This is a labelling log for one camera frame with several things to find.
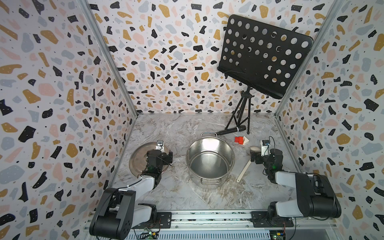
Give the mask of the stainless steel pot lid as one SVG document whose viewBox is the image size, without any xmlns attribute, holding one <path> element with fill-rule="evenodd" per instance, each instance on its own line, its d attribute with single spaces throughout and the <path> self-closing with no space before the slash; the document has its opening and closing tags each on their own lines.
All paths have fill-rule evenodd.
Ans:
<svg viewBox="0 0 384 240">
<path fill-rule="evenodd" d="M 129 169 L 135 177 L 139 177 L 147 166 L 147 152 L 155 149 L 159 149 L 167 155 L 172 152 L 165 145 L 158 146 L 158 142 L 149 142 L 141 145 L 133 152 L 129 161 Z"/>
</svg>

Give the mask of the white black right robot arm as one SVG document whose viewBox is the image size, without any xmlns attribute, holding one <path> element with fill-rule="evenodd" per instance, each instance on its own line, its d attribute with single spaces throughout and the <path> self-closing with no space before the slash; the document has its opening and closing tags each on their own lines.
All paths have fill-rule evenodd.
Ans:
<svg viewBox="0 0 384 240">
<path fill-rule="evenodd" d="M 252 147 L 251 163 L 263 165 L 264 175 L 276 185 L 296 191 L 296 197 L 285 202 L 271 202 L 267 213 L 257 221 L 266 221 L 270 226 L 293 226 L 294 218 L 313 218 L 319 221 L 337 219 L 342 208 L 328 177 L 316 173 L 295 173 L 283 170 L 283 153 L 278 149 L 262 150 Z"/>
</svg>

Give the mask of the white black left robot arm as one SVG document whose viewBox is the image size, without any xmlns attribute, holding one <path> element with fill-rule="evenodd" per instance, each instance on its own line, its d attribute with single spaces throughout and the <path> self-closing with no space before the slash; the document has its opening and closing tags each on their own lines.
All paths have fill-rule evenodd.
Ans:
<svg viewBox="0 0 384 240">
<path fill-rule="evenodd" d="M 156 205 L 137 204 L 136 201 L 159 185 L 163 167 L 173 163 L 173 152 L 150 150 L 146 161 L 136 182 L 104 191 L 90 223 L 91 236 L 124 240 L 136 226 L 149 228 L 159 224 Z"/>
</svg>

